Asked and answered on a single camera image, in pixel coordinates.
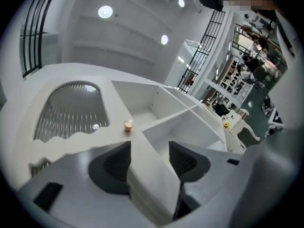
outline black metal railing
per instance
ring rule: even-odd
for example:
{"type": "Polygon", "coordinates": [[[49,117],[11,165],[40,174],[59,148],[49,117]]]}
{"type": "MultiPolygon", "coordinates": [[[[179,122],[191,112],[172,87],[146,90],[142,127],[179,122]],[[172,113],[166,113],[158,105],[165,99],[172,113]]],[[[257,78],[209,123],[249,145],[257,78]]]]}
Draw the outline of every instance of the black metal railing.
{"type": "Polygon", "coordinates": [[[47,10],[52,0],[32,0],[21,31],[20,50],[22,76],[25,78],[42,68],[42,36],[47,10]]]}
{"type": "Polygon", "coordinates": [[[177,86],[180,91],[187,93],[194,83],[194,80],[199,75],[199,72],[204,66],[205,61],[208,58],[214,42],[219,34],[224,16],[225,12],[213,11],[205,34],[189,63],[189,67],[186,69],[177,86]]]}

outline black chair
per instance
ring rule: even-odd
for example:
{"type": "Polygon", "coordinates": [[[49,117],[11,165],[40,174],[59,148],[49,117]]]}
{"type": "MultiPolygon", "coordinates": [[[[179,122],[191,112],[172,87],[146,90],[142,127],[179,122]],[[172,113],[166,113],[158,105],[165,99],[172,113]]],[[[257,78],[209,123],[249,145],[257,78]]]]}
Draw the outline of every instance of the black chair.
{"type": "Polygon", "coordinates": [[[266,76],[268,73],[265,71],[265,69],[261,66],[257,67],[255,71],[253,72],[253,77],[264,84],[268,89],[270,89],[268,82],[266,81],[266,76]]]}

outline white ceiling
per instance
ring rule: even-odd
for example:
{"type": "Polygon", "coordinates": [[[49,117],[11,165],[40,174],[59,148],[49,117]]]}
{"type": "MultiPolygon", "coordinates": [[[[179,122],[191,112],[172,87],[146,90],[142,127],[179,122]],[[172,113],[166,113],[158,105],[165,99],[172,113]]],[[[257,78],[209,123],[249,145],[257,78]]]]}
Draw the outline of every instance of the white ceiling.
{"type": "Polygon", "coordinates": [[[150,78],[164,49],[161,36],[168,35],[165,47],[172,46],[176,25],[187,11],[196,9],[192,0],[185,3],[181,8],[178,0],[86,0],[75,26],[71,61],[150,78]],[[98,16],[104,5],[114,10],[109,19],[98,16]]]}

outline dark green floor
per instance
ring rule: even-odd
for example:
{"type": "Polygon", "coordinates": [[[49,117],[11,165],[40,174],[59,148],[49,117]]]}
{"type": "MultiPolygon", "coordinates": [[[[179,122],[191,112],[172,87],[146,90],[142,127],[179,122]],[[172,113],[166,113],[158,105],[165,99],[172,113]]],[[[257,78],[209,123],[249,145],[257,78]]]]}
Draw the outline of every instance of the dark green floor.
{"type": "MultiPolygon", "coordinates": [[[[265,139],[265,133],[269,126],[269,116],[265,116],[264,112],[261,110],[263,100],[268,92],[269,89],[266,87],[259,90],[253,88],[241,106],[242,109],[246,109],[249,112],[249,116],[245,118],[245,121],[251,126],[256,136],[261,138],[261,141],[265,139]]],[[[238,136],[247,147],[257,143],[257,141],[250,137],[250,133],[247,129],[240,132],[238,136]]]]}

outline floor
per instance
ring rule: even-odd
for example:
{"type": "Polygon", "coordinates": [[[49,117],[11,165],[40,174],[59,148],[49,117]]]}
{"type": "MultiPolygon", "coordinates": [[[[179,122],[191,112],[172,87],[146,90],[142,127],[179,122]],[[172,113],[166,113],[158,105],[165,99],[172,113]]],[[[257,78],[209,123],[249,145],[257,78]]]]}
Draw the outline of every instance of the floor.
{"type": "MultiPolygon", "coordinates": [[[[242,109],[246,109],[249,112],[249,116],[245,118],[245,121],[251,126],[256,136],[261,138],[261,141],[265,139],[265,133],[269,126],[269,116],[265,116],[261,110],[263,100],[268,92],[269,90],[266,87],[259,90],[253,88],[241,106],[242,109]]],[[[257,143],[257,141],[250,136],[251,134],[247,129],[239,133],[240,140],[243,141],[247,147],[257,143]]]]}

